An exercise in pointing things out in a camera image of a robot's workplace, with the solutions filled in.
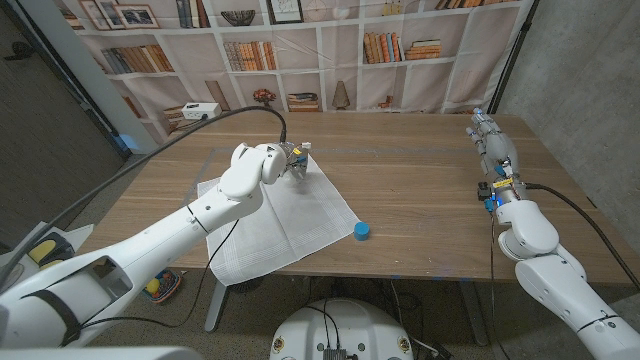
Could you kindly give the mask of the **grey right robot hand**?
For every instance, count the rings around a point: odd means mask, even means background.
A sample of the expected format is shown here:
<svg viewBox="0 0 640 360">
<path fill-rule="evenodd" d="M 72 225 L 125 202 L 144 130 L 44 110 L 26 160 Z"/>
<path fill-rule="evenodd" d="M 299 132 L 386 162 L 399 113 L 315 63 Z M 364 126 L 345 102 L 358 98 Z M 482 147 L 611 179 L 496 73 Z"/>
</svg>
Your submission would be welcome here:
<svg viewBox="0 0 640 360">
<path fill-rule="evenodd" d="M 497 122 L 480 108 L 471 116 L 467 135 L 480 156 L 480 166 L 501 203 L 526 200 L 525 186 L 520 180 L 520 161 L 511 138 Z"/>
</svg>

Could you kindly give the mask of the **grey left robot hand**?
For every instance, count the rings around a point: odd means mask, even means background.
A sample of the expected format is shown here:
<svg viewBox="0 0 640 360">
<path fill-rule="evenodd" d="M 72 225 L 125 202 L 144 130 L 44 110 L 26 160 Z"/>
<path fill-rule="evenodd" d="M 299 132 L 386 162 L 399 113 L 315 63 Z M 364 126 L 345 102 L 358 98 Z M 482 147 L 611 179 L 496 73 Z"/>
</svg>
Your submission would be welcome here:
<svg viewBox="0 0 640 360">
<path fill-rule="evenodd" d="M 311 143 L 285 142 L 281 143 L 281 147 L 286 155 L 286 164 L 281 177 L 290 183 L 302 181 L 307 173 Z"/>
</svg>

